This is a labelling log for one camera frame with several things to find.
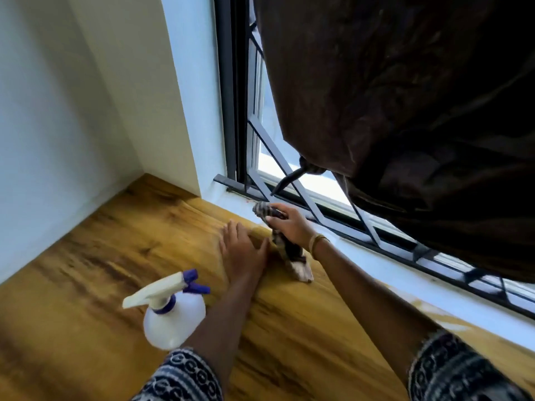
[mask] baseboard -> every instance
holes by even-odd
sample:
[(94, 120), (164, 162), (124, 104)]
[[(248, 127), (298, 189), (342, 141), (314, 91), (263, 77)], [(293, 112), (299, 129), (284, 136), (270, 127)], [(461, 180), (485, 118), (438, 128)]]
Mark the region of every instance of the baseboard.
[(6, 281), (26, 264), (34, 260), (53, 243), (57, 242), (62, 236), (95, 212), (102, 204), (127, 188), (131, 182), (141, 177), (143, 173), (142, 170), (136, 171), (103, 189), (98, 195), (90, 199), (89, 202), (83, 204), (83, 206), (74, 214), (68, 216), (62, 222), (57, 223), (57, 225), (50, 228), (41, 238), (30, 243), (24, 251), (13, 256), (11, 260), (4, 264), (0, 269), (0, 283)]

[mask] black and white pattern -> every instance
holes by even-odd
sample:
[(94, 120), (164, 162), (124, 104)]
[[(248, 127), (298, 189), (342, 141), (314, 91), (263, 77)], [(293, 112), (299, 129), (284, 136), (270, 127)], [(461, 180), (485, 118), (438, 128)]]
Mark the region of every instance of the black and white pattern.
[[(252, 208), (252, 211), (268, 226), (269, 224), (265, 219), (267, 216), (287, 219), (287, 216), (284, 213), (271, 207), (267, 202), (257, 202)], [(283, 257), (286, 267), (299, 281), (310, 283), (314, 280), (312, 270), (310, 269), (310, 262), (304, 255), (302, 247), (290, 242), (278, 229), (272, 229), (271, 241), (275, 244), (280, 255)]]
[(132, 401), (223, 401), (219, 380), (193, 350), (175, 349)]
[(528, 401), (530, 395), (448, 331), (422, 346), (409, 371), (411, 401)]

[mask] bracelet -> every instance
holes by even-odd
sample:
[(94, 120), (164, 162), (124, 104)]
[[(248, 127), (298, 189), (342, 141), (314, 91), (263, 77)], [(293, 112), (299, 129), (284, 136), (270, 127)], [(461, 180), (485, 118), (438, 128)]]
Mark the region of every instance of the bracelet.
[(308, 244), (308, 252), (310, 253), (310, 255), (312, 256), (312, 258), (314, 260), (317, 260), (316, 257), (314, 256), (314, 246), (316, 246), (316, 243), (318, 243), (318, 241), (320, 239), (325, 239), (326, 241), (330, 242), (325, 236), (323, 236), (322, 234), (314, 234), (312, 235), (312, 237), (310, 238), (310, 242)]

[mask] purple spray nozzle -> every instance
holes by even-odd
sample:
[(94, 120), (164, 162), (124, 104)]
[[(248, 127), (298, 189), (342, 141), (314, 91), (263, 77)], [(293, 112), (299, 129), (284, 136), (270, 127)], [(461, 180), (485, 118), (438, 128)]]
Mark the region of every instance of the purple spray nozzle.
[(185, 272), (182, 272), (182, 278), (184, 279), (184, 282), (186, 284), (189, 284), (192, 281), (197, 280), (198, 277), (199, 275), (197, 273), (197, 269), (191, 269), (191, 270), (186, 270)]
[(191, 294), (210, 294), (210, 287), (197, 283), (189, 283), (187, 287), (182, 289), (182, 292), (189, 292)]

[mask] window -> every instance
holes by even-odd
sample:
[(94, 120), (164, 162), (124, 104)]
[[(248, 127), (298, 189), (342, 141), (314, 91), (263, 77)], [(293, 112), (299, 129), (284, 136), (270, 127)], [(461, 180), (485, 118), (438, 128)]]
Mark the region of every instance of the window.
[(252, 0), (215, 0), (227, 174), (215, 180), (263, 201), (286, 201), (311, 221), (382, 255), (535, 319), (535, 285), (488, 275), (416, 242), (378, 216), (355, 207), (331, 172), (305, 174), (276, 197), (274, 186), (299, 168), (283, 139)]

